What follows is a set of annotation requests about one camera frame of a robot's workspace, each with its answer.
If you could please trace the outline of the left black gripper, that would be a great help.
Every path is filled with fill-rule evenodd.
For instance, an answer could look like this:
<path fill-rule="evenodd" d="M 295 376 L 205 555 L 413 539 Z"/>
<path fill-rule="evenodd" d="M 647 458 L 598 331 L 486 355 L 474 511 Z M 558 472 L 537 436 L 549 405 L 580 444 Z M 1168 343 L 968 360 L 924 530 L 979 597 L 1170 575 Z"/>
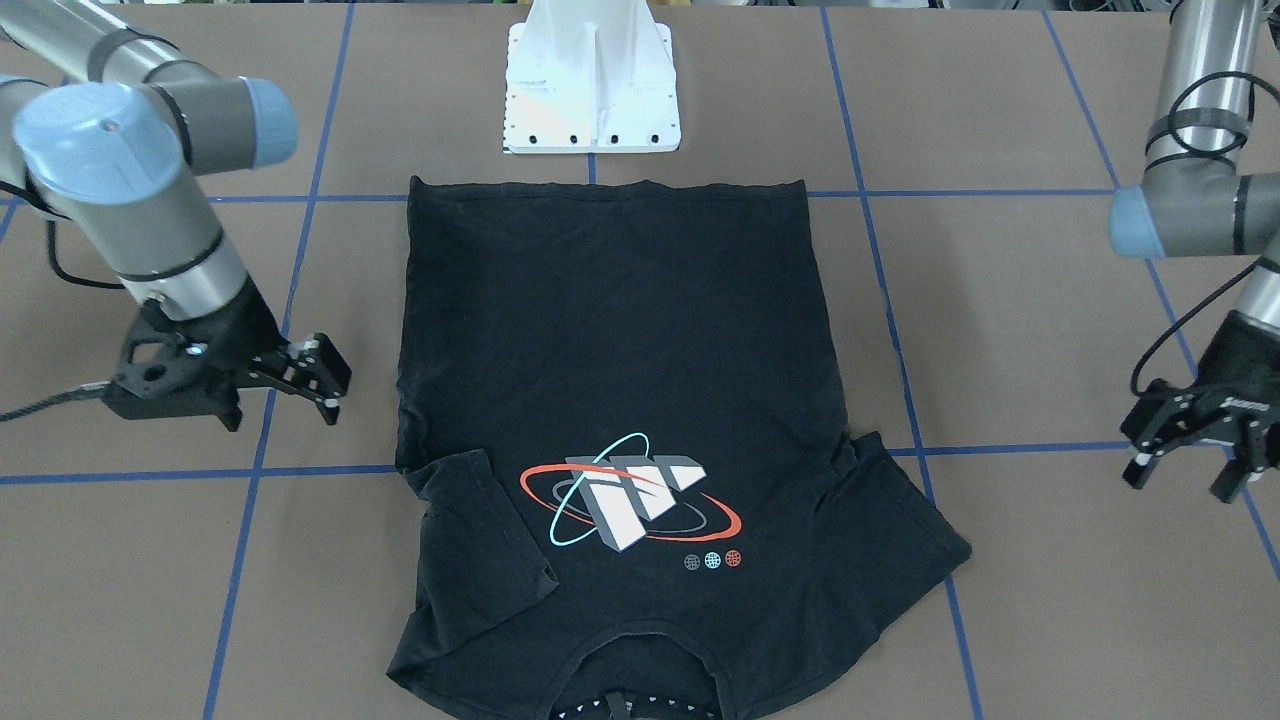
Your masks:
<path fill-rule="evenodd" d="M 1196 380 L 1175 387 L 1152 380 L 1138 393 L 1120 424 L 1130 441 L 1123 480 L 1143 489 L 1161 459 L 1201 442 L 1230 447 L 1230 457 L 1210 486 L 1233 503 L 1257 477 L 1263 461 L 1277 460 L 1277 333 L 1239 311 L 1230 311 L 1199 360 Z"/>

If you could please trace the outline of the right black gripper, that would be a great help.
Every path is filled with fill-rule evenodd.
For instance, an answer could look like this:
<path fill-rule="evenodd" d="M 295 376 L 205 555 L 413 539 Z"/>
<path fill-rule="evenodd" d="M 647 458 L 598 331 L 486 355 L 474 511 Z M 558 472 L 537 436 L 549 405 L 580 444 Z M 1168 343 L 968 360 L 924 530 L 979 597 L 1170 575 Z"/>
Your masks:
<path fill-rule="evenodd" d="M 250 388 L 306 398 L 326 425 L 337 424 L 352 377 L 348 363 L 324 333 L 285 345 L 255 284 L 189 320 L 173 319 L 159 300 L 146 299 L 102 401 L 127 420 L 214 416 L 236 432 L 243 419 L 237 380 L 261 355 L 262 372 L 248 373 Z"/>

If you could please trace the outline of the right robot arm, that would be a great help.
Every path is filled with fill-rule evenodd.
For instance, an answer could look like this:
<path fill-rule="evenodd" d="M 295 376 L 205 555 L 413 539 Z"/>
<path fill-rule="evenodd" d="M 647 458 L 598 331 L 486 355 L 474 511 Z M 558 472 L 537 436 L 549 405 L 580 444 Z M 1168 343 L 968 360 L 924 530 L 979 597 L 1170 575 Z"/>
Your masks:
<path fill-rule="evenodd" d="M 3 414 L 97 398 L 118 416 L 242 421 L 241 391 L 310 401 L 334 425 L 351 369 L 323 333 L 288 340 L 198 184 L 288 160 L 298 122 L 268 79 L 220 76 L 93 1 L 5 1 L 3 38 L 68 85 L 3 77 L 3 190 L 78 225 L 138 304 L 108 380 Z"/>

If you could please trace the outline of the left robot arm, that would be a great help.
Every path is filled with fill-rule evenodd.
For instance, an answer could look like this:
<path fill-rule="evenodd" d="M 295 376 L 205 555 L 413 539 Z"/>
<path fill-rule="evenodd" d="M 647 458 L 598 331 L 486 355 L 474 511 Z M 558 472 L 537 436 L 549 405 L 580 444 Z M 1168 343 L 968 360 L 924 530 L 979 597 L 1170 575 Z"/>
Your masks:
<path fill-rule="evenodd" d="M 1120 425 L 1132 460 L 1123 474 L 1147 484 L 1174 450 L 1220 445 L 1230 459 L 1210 489 L 1233 502 L 1277 465 L 1279 178 L 1243 173 L 1257 97 L 1277 86 L 1254 73 L 1254 49 L 1277 23 L 1275 1 L 1176 1 L 1138 184 L 1120 188 L 1108 211 L 1110 242 L 1123 258 L 1247 258 L 1239 288 L 1196 365 L 1194 380 L 1143 383 L 1160 342 L 1135 363 L 1135 404 Z"/>

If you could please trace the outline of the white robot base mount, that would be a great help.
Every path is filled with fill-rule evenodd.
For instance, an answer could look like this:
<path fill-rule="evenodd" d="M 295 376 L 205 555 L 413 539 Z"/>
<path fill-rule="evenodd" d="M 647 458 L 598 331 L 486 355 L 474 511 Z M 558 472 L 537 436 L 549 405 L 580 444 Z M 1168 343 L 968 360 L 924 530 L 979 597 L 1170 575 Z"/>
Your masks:
<path fill-rule="evenodd" d="M 511 26 L 508 154 L 673 152 L 682 141 L 672 32 L 646 1 L 534 1 Z"/>

